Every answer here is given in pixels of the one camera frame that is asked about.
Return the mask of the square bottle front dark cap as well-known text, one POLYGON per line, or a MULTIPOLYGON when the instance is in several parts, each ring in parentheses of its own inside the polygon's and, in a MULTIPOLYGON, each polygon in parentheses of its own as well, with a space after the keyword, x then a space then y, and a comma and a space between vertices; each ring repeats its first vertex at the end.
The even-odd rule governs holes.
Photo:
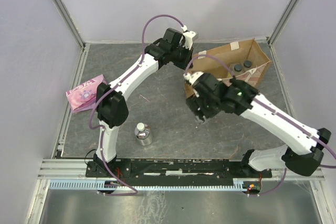
POLYGON ((229 66, 228 78, 239 76, 245 73, 245 69, 241 63, 234 63, 229 66))

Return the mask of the square bottle dark cap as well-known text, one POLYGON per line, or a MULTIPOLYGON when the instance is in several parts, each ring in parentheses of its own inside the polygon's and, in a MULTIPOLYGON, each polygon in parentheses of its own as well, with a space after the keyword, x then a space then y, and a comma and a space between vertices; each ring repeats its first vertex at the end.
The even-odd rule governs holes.
POLYGON ((247 72, 253 68, 253 63, 250 60, 245 60, 243 62, 244 71, 247 72))
POLYGON ((245 69, 241 63, 234 63, 229 66, 228 78, 239 76, 245 73, 245 69))

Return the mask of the brown canvas tote bag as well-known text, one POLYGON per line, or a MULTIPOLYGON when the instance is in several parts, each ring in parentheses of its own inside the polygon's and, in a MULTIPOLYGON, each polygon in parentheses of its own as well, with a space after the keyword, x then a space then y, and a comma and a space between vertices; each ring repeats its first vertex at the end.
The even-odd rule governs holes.
POLYGON ((228 86, 231 85, 229 81, 231 78, 227 77, 231 64, 241 63, 243 65, 245 60, 253 63, 251 70, 236 76, 238 80, 246 81, 253 87, 260 84, 271 64, 271 60, 254 39, 235 41, 228 45, 200 51, 193 57, 195 60, 188 72, 211 73, 228 86))

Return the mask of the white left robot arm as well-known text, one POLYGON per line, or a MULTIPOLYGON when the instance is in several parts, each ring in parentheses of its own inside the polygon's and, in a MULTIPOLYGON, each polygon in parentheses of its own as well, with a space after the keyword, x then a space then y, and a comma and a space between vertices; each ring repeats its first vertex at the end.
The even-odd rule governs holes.
POLYGON ((116 171, 113 161, 117 156, 119 128, 129 115, 127 99, 147 77, 164 65, 171 62, 180 69, 186 69, 197 37, 198 34, 194 31, 180 32, 168 28, 162 38, 145 47, 144 55, 119 78, 98 86, 96 112, 100 140, 93 160, 98 164, 98 172, 104 177, 110 177, 116 171))

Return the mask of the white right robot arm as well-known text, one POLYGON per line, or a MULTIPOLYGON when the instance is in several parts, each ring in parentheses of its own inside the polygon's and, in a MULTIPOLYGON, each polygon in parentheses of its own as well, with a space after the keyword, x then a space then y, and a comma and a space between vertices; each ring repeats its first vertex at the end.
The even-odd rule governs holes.
POLYGON ((235 77, 230 79, 229 86, 201 71, 186 73, 183 77, 193 91, 186 103, 199 122, 220 112, 231 113, 257 123, 283 141, 281 147, 248 150, 240 164, 244 176, 253 177, 267 169, 287 168, 308 177, 321 167, 323 149, 331 136, 329 130, 317 130, 300 123, 256 88, 235 77))

